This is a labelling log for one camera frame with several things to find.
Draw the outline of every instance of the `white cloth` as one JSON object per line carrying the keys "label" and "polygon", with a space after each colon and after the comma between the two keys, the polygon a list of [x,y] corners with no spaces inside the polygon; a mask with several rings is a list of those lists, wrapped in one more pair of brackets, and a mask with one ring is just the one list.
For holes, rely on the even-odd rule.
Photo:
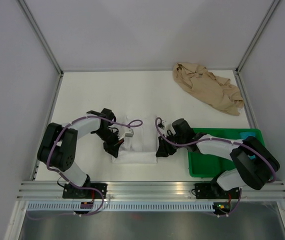
{"label": "white cloth", "polygon": [[[133,128],[133,137],[125,137],[119,148],[118,157],[112,157],[113,164],[156,164],[157,131],[156,116],[141,119],[143,125]],[[133,119],[126,117],[124,123]]]}

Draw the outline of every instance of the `green bin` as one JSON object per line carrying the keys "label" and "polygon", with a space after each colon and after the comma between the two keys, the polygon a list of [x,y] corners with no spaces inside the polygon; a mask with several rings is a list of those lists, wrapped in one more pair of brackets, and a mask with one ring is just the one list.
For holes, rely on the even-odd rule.
{"label": "green bin", "polygon": [[[255,137],[263,144],[262,132],[255,128],[193,128],[195,133],[207,133],[224,139],[241,139],[240,133],[255,133]],[[209,154],[188,152],[189,174],[194,178],[213,178],[217,174],[232,170],[235,165],[232,161]]]}

